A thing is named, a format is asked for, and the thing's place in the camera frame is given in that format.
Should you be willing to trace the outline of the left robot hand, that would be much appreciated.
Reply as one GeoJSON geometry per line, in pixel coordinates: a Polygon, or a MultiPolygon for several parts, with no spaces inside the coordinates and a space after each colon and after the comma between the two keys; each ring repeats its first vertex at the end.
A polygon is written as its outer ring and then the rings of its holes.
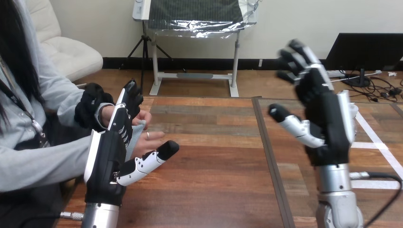
{"type": "Polygon", "coordinates": [[[169,140],[141,157],[131,157],[145,126],[145,122],[132,125],[143,102],[140,92],[136,81],[130,80],[120,93],[108,128],[91,134],[84,173],[86,203],[121,206],[128,185],[147,176],[179,151],[179,145],[169,140]]]}

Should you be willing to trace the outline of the person's hand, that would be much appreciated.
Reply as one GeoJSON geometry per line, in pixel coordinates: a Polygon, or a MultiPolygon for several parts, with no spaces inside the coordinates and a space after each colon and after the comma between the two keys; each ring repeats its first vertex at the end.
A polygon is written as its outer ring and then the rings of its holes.
{"type": "Polygon", "coordinates": [[[143,154],[154,151],[164,144],[164,132],[143,132],[141,133],[133,149],[131,159],[140,157],[143,154]]]}
{"type": "MultiPolygon", "coordinates": [[[[103,126],[107,127],[109,125],[113,111],[113,105],[107,105],[100,109],[100,121],[103,126]]],[[[141,110],[139,114],[133,118],[132,125],[144,124],[144,130],[147,130],[151,119],[152,115],[148,111],[141,110]]]]}

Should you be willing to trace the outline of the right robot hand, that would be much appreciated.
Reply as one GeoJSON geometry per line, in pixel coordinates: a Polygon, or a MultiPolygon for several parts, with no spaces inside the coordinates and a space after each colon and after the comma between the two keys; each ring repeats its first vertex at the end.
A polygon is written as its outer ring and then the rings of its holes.
{"type": "Polygon", "coordinates": [[[347,164],[355,140],[348,91],[334,92],[325,67],[301,41],[291,40],[279,54],[277,75],[290,77],[306,118],[279,104],[270,104],[268,114],[305,146],[311,166],[347,164]]]}

